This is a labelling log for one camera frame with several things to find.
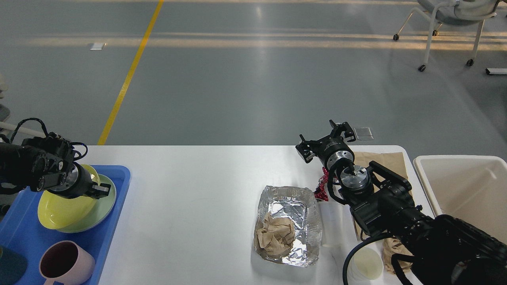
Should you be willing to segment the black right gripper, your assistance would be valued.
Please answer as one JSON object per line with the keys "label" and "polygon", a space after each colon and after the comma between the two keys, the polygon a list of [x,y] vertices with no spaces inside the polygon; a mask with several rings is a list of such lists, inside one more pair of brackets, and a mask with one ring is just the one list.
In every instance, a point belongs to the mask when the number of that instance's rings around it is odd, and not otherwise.
{"label": "black right gripper", "polygon": [[327,170],[336,164],[353,163],[354,153],[344,141],[348,143],[356,141],[356,134],[348,122],[337,124],[329,120],[329,123],[332,128],[329,137],[306,140],[303,135],[299,135],[300,142],[295,146],[305,163],[310,163],[314,157],[317,157]]}

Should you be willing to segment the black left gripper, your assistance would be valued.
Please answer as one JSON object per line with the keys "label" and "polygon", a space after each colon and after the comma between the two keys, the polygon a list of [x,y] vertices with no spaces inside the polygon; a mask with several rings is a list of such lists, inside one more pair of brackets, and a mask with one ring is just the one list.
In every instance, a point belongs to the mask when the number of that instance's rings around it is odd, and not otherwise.
{"label": "black left gripper", "polygon": [[48,189],[49,193],[65,199],[90,197],[101,199],[109,196],[111,184],[99,184],[99,176],[95,168],[89,165],[73,164],[74,168],[62,185]]}

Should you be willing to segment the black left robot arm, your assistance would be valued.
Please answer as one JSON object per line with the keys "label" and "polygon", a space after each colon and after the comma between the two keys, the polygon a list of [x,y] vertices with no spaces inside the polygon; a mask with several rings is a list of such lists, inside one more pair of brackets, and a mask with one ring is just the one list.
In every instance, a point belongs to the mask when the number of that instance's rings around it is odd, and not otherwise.
{"label": "black left robot arm", "polygon": [[1,135],[1,194],[12,195],[29,188],[32,192],[47,191],[65,199],[90,197],[101,199],[109,196],[111,185],[94,182],[89,170],[78,160],[87,155],[75,147],[87,144],[70,141],[49,132],[39,118],[42,137],[27,138],[22,144],[14,144],[14,138],[29,118],[21,120],[10,138]]}

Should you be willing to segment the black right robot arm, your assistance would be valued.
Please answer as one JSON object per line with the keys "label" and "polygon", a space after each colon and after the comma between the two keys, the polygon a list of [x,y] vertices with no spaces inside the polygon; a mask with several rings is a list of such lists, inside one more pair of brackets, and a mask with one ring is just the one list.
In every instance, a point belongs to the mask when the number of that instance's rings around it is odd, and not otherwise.
{"label": "black right robot arm", "polygon": [[424,285],[505,285],[506,245],[459,218],[431,218],[414,203],[410,182],[371,161],[355,164],[347,145],[356,140],[347,122],[330,120],[332,131],[318,140],[300,135],[296,146],[306,163],[317,157],[328,172],[326,191],[336,202],[349,206],[350,213],[368,238],[347,255],[342,280],[348,284],[353,256],[373,242],[397,238],[410,255],[392,254],[391,265],[403,285],[411,284],[400,261],[411,263],[411,271]]}

